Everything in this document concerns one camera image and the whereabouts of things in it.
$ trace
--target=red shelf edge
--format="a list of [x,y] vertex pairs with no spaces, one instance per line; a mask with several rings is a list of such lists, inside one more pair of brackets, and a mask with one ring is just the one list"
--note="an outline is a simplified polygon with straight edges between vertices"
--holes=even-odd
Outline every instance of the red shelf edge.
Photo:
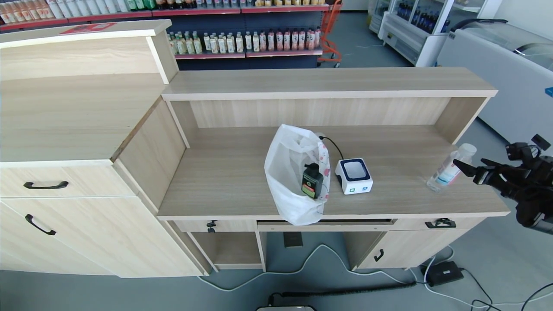
[[246,58],[246,54],[245,53],[232,53],[232,54],[175,55],[175,59],[225,59],[225,58]]
[[270,52],[247,52],[246,58],[252,57],[274,57],[274,56],[313,56],[322,55],[321,49],[303,51],[270,51]]
[[328,4],[320,6],[270,6],[270,7],[245,7],[242,13],[276,13],[276,12],[316,12],[328,11]]
[[71,17],[68,20],[69,20],[69,23],[79,23],[79,22],[91,22],[93,20],[108,20],[108,19],[151,17],[151,16],[152,16],[151,11],[119,12],[119,13],[112,13],[112,14]]
[[46,20],[38,20],[36,22],[5,24],[0,26],[0,30],[31,28],[31,27],[48,26],[48,25],[63,25],[63,24],[67,24],[68,22],[69,21],[67,20],[67,18],[46,19]]
[[212,14],[240,14],[240,8],[224,9],[178,9],[152,11],[152,16],[176,16],[176,15],[212,15]]

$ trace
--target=drawer handle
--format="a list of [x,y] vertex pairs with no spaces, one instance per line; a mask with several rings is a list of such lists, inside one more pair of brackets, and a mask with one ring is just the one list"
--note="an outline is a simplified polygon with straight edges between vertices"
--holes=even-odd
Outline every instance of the drawer handle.
[[208,222],[207,223],[207,232],[208,233],[215,233],[215,228],[213,227],[216,227],[217,225],[215,224],[215,221],[217,220],[212,220],[211,222]]
[[47,235],[55,235],[56,234],[56,231],[54,230],[50,230],[50,231],[45,231],[44,229],[42,229],[41,227],[37,226],[34,222],[33,222],[33,216],[31,214],[27,214],[27,216],[25,216],[25,219],[27,220],[28,223],[30,223],[31,225],[33,225],[35,228],[37,228],[38,230],[46,233]]
[[380,249],[380,255],[374,257],[374,261],[378,262],[382,257],[384,257],[384,250]]
[[453,220],[450,220],[448,218],[440,218],[436,220],[436,222],[433,224],[431,221],[427,221],[424,223],[426,227],[429,229],[436,229],[436,228],[456,228],[457,225]]
[[62,189],[62,188],[65,188],[67,187],[67,185],[69,185],[69,182],[61,182],[55,186],[47,186],[47,187],[35,187],[33,186],[34,183],[32,182],[26,182],[23,184],[23,186],[27,189]]

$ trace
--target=chest freezer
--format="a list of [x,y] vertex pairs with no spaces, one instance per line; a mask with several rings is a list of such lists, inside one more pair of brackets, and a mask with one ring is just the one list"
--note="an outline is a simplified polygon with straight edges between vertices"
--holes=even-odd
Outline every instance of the chest freezer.
[[437,64],[466,67],[499,90],[478,116],[507,141],[539,134],[553,144],[552,40],[506,21],[477,20],[449,33]]

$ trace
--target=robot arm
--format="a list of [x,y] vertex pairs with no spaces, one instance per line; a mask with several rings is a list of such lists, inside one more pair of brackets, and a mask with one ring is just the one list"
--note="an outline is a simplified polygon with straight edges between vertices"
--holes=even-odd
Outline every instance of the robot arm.
[[[538,154],[532,154],[532,148]],[[468,177],[474,177],[477,185],[490,185],[501,196],[518,203],[517,221],[527,228],[553,235],[553,157],[541,156],[541,149],[526,143],[514,143],[505,147],[509,160],[521,160],[513,167],[488,159],[486,165],[473,167],[459,160],[455,165]]]

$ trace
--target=red label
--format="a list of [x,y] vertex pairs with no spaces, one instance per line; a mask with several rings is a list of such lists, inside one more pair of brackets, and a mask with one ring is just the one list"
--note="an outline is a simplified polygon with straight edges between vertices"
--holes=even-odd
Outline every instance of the red label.
[[60,34],[69,34],[69,33],[93,33],[101,32],[102,30],[109,28],[117,23],[101,23],[101,24],[87,24],[75,26],[71,29],[68,29]]

